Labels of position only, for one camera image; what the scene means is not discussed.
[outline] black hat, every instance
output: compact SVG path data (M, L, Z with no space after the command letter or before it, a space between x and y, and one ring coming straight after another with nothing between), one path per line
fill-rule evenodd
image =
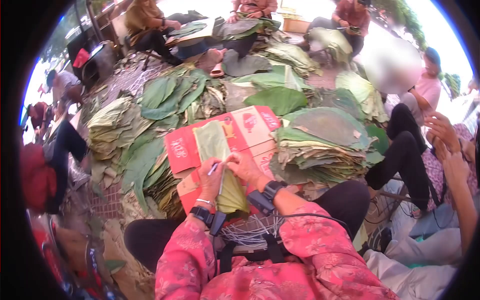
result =
M440 66L440 55L438 55L437 50L433 49L432 47L428 47L425 50L425 56L438 66L438 71L442 70L442 67Z
M48 72L48 75L47 75L48 91L47 91L47 93L50 93L50 90L53 87L53 80L55 79L55 75L57 75L57 71L55 71L55 70L51 70L50 72Z
M372 3L372 0L357 0L357 2L365 6L370 6L370 4Z

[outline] floral sleeve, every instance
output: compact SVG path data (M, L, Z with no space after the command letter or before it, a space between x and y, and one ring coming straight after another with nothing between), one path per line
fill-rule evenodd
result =
M156 267L155 299L199 299L214 274L212 243L197 224L185 221L173 232Z
M329 216L318 204L308 202L295 214ZM398 299L368 269L357 254L345 229L337 222L316 216L288 218L280 228L288 251L316 270L316 279L332 293L356 299Z

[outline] woman's right hand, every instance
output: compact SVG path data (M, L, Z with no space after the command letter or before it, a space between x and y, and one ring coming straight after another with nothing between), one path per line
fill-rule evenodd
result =
M230 17L227 19L227 23L236 23L238 21L239 17L237 16L236 12L232 12L230 14Z
M165 20L165 26L172 27L175 30L179 30L181 24L179 21Z
M227 167L232 170L235 176L254 186L257 186L259 178L264 176L253 161L253 158L246 154L232 152L225 161Z
M460 152L460 142L450 120L439 112L433 111L425 118L425 126L433 135L445 143L451 153Z
M470 168L467 162L463 160L461 152L455 152L453 154L447 152L446 158L443 160L443 167L449 189L454 191L455 189L463 189L467 186Z
M340 20L340 22L338 22L338 24L340 24L340 27L346 27L347 30L350 30L350 23L348 23L347 21Z

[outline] cardboard box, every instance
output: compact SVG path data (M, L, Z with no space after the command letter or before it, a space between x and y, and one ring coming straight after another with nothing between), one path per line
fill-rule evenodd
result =
M296 32L296 33L307 33L308 26L310 22L298 19L284 19L283 20L283 31L286 32Z
M172 172L177 176L186 176L177 185L177 191L186 212L192 209L202 191L196 170L201 162L192 130L212 120L222 123L232 152L238 151L253 157L260 170L273 178L268 166L277 148L270 132L280 127L280 121L269 107L250 106L179 128L165 136L165 146ZM245 186L246 193L253 191L253 187L246 186L245 182L242 184ZM252 213L258 213L253 206L251 209Z

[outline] black pants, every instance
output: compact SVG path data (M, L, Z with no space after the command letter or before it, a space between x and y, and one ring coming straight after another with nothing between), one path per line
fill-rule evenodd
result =
M325 19L323 17L315 18L310 25L308 26L307 32L316 27L323 27L326 29L337 29L340 27L340 24L334 20ZM340 32L345 36L347 41L352 46L351 58L355 57L363 48L364 37L359 35L349 35L345 29L340 30Z
M249 36L246 36L241 39L236 39L234 41L225 41L223 42L223 48L225 49L234 49L238 52L239 58L245 57L248 54L248 51L252 48L253 44L257 40L258 33L253 33Z
M187 24L190 22L188 15L182 13L174 13L173 15L167 17L167 20L178 21L180 24ZM170 50L165 46L164 35L167 35L173 31L173 28L167 28L163 31L152 30L145 35L143 35L133 46L137 51L147 51L153 49L156 53L168 59L172 57Z
M49 214L57 214L59 206L63 202L68 182L68 153L81 162L87 151L87 144L78 134L77 130L67 120L62 121L57 128L57 137L52 142L53 154L48 162L55 170L57 176L57 192L53 199L46 203L46 211Z
M397 172L408 188L408 193L419 209L427 209L430 198L429 178L421 159L415 137L409 131L396 136L384 153L385 159L371 168L365 175L368 185L381 189Z
M408 131L412 134L418 150L420 154L422 154L423 151L427 149L427 145L421 134L420 127L415 121L410 109L408 109L405 104L399 103L392 110L392 116L388 122L386 133L390 140L393 141L404 131Z
M370 195L364 184L350 180L331 188L314 202L332 217L344 221L355 235L367 214ZM125 229L125 245L139 262L155 273L158 259L179 224L172 220L133 221Z

